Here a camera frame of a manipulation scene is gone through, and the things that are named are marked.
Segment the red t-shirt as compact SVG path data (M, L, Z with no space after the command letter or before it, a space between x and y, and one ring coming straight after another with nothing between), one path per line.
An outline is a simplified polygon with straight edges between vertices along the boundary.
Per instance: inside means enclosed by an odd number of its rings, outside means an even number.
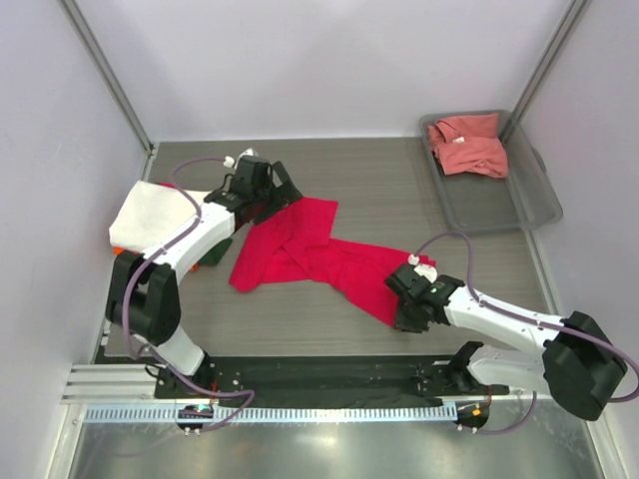
M391 326L398 299L384 281L408 260L403 250L331 236L338 202L304 198L251 227L229 284L249 292L265 283L327 283Z

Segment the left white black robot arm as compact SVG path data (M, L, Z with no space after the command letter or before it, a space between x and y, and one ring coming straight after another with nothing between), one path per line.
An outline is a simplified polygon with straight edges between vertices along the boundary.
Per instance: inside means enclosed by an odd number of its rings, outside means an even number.
M280 162L248 149L220 160L228 173L212 192L138 181L109 228L115 257L106 318L128 344L142 342L172 368L190 397L213 384L210 357L181 327L179 284L210 250L244 225L258 225L302 198Z

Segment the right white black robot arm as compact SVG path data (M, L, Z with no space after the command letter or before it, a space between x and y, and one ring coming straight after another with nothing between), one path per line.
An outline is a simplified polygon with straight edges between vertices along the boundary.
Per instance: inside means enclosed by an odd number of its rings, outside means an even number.
M398 299L395 328L424 332L442 324L505 344L500 350L468 342L457 351L449 378L461 394L493 385L526 389L596 421L628 371L628 359L582 312L563 317L521 308L422 264L400 265L385 284Z

